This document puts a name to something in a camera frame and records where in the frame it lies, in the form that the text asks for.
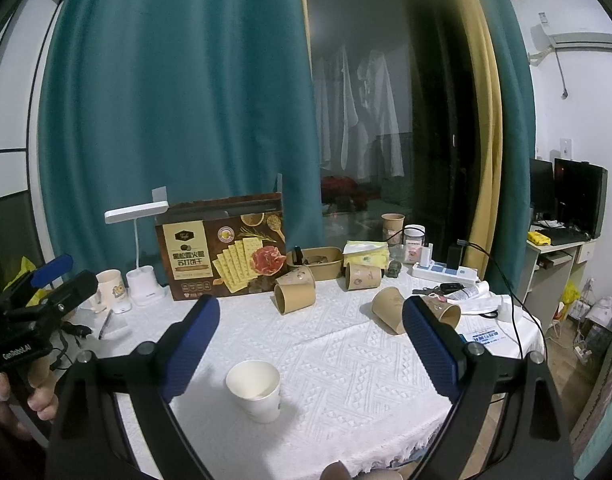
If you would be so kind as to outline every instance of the black monitor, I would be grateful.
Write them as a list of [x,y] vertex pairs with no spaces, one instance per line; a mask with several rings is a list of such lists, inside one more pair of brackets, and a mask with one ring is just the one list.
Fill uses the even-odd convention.
[[556,216],[555,184],[548,160],[531,158],[531,205],[534,219],[553,220]]
[[608,170],[588,162],[555,159],[558,220],[597,238],[602,230]]

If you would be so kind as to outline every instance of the blue gripper pad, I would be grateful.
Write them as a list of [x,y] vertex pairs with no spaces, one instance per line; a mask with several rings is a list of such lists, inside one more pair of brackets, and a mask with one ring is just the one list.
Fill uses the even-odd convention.
[[43,288],[65,273],[70,272],[72,264],[72,256],[70,254],[62,254],[44,266],[39,267],[39,269],[33,270],[30,284],[35,288]]
[[437,320],[420,296],[404,301],[402,318],[406,333],[415,347],[435,390],[455,402],[460,395],[457,363],[444,344],[444,338],[459,338],[452,327]]
[[166,402],[185,392],[219,325],[219,302],[202,296],[186,317],[170,325],[157,342],[163,361],[161,396]]

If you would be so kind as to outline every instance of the white tablecloth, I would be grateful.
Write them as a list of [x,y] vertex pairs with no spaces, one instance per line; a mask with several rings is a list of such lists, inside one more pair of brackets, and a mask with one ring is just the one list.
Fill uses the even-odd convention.
[[[318,282],[317,302],[286,316],[271,293],[219,300],[217,332],[186,393],[171,403],[215,480],[316,480],[337,460],[355,476],[428,443],[451,404],[435,392],[407,335],[386,332],[371,312],[382,288],[396,286],[407,298],[414,288],[436,285],[405,271],[384,278],[379,289],[346,292],[343,280]],[[122,314],[131,334],[94,350],[100,357],[125,354],[156,341],[193,304],[168,296],[135,307]],[[543,351],[537,327],[524,316],[517,316],[524,352]],[[491,352],[518,356],[510,324],[463,316],[457,327],[467,339],[482,330],[497,332]],[[225,389],[228,370],[246,359],[272,362],[281,372],[281,415],[272,424],[250,421]],[[119,407],[140,468],[161,478],[129,396],[119,396]]]

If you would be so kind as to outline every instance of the cracker box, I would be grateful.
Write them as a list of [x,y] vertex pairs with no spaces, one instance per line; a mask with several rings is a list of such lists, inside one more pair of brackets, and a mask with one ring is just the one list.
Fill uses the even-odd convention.
[[155,223],[174,300],[268,292],[288,271],[281,193],[181,203]]

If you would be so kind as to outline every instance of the computer desk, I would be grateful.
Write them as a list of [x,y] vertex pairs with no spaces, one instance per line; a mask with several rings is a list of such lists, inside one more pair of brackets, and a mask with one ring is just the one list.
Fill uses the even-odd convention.
[[[544,331],[552,325],[552,318],[557,312],[568,280],[581,290],[584,268],[593,257],[595,242],[596,240],[589,240],[557,246],[537,246],[526,240],[524,268],[517,296],[524,302],[526,309],[540,320]],[[563,251],[570,256],[570,259],[550,269],[542,269],[537,265],[537,258],[541,254],[554,251]]]

